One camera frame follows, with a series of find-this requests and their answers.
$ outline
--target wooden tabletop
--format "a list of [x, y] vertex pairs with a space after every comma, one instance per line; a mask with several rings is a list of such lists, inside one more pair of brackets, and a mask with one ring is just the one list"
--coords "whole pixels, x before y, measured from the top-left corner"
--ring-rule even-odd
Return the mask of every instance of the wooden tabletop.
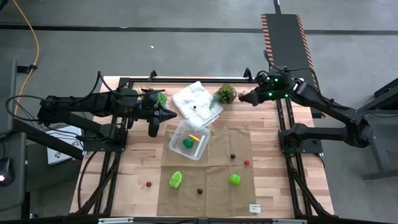
[[[106, 77], [106, 83], [113, 89], [118, 86], [120, 77]], [[170, 109], [178, 116], [160, 124], [156, 138], [148, 136], [148, 123], [136, 121], [129, 130], [127, 146], [121, 156], [118, 180], [116, 183], [112, 216], [156, 216], [157, 199], [159, 195], [160, 162], [164, 144], [165, 127], [167, 124], [178, 125], [183, 119], [178, 109], [171, 102], [171, 96], [185, 88], [187, 83], [135, 83], [134, 88], [166, 89], [165, 94]], [[213, 94], [220, 84], [203, 84]], [[238, 93], [250, 91], [254, 84], [234, 84]], [[292, 103], [296, 123], [303, 123], [313, 127], [310, 108]], [[111, 117], [95, 117], [98, 123], [110, 123]], [[256, 107], [248, 103], [242, 103], [238, 99], [231, 105], [224, 105], [224, 111], [220, 114], [213, 126], [241, 126], [248, 125], [251, 130], [251, 144], [254, 169], [254, 185], [257, 204], [261, 205], [261, 213], [257, 217], [264, 218], [293, 218], [292, 199], [290, 196], [289, 181], [284, 156], [279, 149], [277, 131], [280, 129], [276, 110], [276, 103], [268, 101]], [[81, 201], [84, 203], [93, 193], [100, 179], [103, 163], [103, 152], [98, 152], [88, 165], [81, 186]], [[302, 155], [307, 178], [308, 188], [317, 200], [330, 213], [333, 213], [328, 183], [321, 160], [311, 154]], [[147, 181], [152, 182], [151, 187], [143, 187]], [[302, 193], [298, 188], [300, 208], [304, 211]], [[78, 210], [77, 187], [73, 198], [71, 212]], [[103, 197], [101, 211], [106, 203]]]

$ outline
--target computer mouse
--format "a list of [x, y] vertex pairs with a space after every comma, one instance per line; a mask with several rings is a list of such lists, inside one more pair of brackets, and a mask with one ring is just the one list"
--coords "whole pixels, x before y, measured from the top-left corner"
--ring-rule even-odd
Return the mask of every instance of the computer mouse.
[[14, 168], [11, 158], [0, 159], [0, 186], [8, 186], [14, 181]]

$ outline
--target brown cloth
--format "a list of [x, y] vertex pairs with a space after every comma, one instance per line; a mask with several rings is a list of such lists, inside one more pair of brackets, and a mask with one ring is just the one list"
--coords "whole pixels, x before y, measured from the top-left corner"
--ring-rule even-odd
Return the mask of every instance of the brown cloth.
[[[230, 217], [253, 215], [249, 204], [256, 203], [250, 131], [247, 126], [211, 129], [211, 136], [199, 161], [169, 149], [176, 127], [166, 127], [160, 176], [158, 216]], [[250, 166], [244, 161], [250, 160]], [[181, 171], [182, 183], [169, 186], [174, 172]], [[240, 185], [229, 184], [229, 176], [239, 174]]]

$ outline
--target gray floor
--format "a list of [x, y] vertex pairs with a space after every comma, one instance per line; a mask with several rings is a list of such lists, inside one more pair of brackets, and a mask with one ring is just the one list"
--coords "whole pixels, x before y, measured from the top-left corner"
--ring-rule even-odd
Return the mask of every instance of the gray floor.
[[[393, 0], [280, 0], [282, 12], [300, 14], [306, 29], [398, 30]], [[259, 15], [273, 13], [272, 0], [35, 0], [21, 1], [33, 24], [137, 27], [260, 28]], [[21, 23], [13, 4], [0, 22]], [[25, 94], [84, 95], [96, 72], [104, 75], [234, 76], [246, 67], [266, 68], [262, 34], [51, 32], [38, 31], [39, 69]], [[32, 63], [30, 31], [0, 30], [0, 60]], [[320, 87], [325, 96], [358, 108], [370, 95], [397, 78], [398, 36], [308, 36]], [[24, 75], [18, 76], [18, 84]], [[22, 104], [36, 114], [33, 100]], [[333, 119], [317, 126], [341, 126]], [[377, 171], [370, 149], [323, 141], [326, 175], [335, 213], [344, 218], [398, 223], [398, 179], [363, 182]], [[32, 209], [42, 216], [69, 211], [76, 180], [34, 194]], [[12, 218], [12, 212], [0, 214]]]

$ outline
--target plastic box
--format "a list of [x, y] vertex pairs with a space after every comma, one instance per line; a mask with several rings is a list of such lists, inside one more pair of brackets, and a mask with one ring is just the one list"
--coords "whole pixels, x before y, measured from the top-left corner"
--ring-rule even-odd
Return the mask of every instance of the plastic box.
[[[183, 141], [184, 139], [191, 139], [189, 134], [194, 135], [200, 139], [200, 141], [194, 141], [192, 148], [187, 149], [184, 146]], [[209, 138], [209, 129], [194, 125], [193, 123], [184, 119], [180, 122], [180, 124], [178, 124], [178, 127], [170, 140], [169, 148], [176, 153], [197, 161], [201, 158], [203, 151], [205, 151]]]

